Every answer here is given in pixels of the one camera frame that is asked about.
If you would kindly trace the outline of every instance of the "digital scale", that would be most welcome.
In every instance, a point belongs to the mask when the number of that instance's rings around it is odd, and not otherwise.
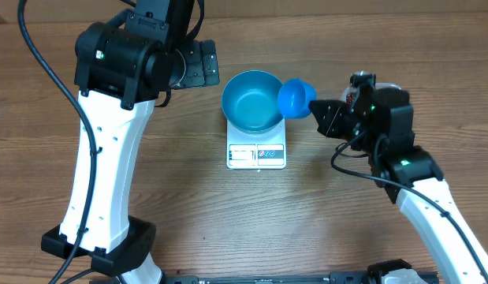
[[[226,165],[231,170],[281,170],[286,164],[285,120],[270,131],[248,134],[228,121]]]

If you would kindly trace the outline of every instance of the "label on scale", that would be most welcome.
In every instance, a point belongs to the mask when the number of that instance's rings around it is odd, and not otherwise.
[[[230,166],[284,165],[284,145],[230,145]]]

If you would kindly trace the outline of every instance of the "wood grain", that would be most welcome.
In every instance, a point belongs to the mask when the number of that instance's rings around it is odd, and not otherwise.
[[[29,25],[73,92],[73,45],[88,25]],[[381,189],[330,169],[340,141],[317,134],[312,118],[288,122],[285,170],[226,169],[220,95],[248,69],[301,77],[320,98],[338,98],[360,69],[407,88],[417,142],[488,251],[488,13],[219,19],[199,38],[216,41],[222,83],[174,92],[153,114],[130,196],[130,214],[158,227],[153,256],[167,274],[313,275],[396,258],[436,269]],[[65,214],[78,135],[17,26],[0,24],[0,283],[45,283],[61,264],[39,242]],[[66,276],[87,267],[76,260]]]
[[[17,20],[17,0],[0,0],[0,15]],[[126,8],[118,0],[35,0],[28,2],[26,21],[103,21]],[[373,13],[488,12],[488,0],[206,0],[208,18],[314,16]],[[196,5],[193,17],[199,17]]]

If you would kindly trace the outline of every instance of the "black and white robotic arm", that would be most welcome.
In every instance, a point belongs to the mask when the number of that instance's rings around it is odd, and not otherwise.
[[[72,250],[75,256],[89,255],[93,271],[127,284],[158,284],[164,279],[150,254],[155,226],[129,216],[129,190],[140,140],[159,92],[167,94],[164,107],[172,89],[219,83],[214,42],[195,41],[203,19],[203,0],[198,3],[202,16],[189,33],[194,0],[140,0],[135,10],[124,10],[106,24],[94,23],[80,35],[75,83],[98,151],[90,150],[88,129],[81,121],[69,208],[63,222],[43,235],[43,251],[63,259]],[[351,85],[354,92],[344,100],[310,104],[321,134],[348,141],[333,157],[333,167],[373,179],[386,189],[419,232],[447,283],[488,283],[487,253],[457,209],[439,167],[414,146],[408,93],[399,88],[376,90],[373,74],[354,75]],[[347,147],[368,153],[372,175],[334,164]],[[81,228],[95,156],[95,187]],[[77,244],[81,230],[84,235]],[[376,269],[364,281],[398,283],[394,281],[405,275]]]

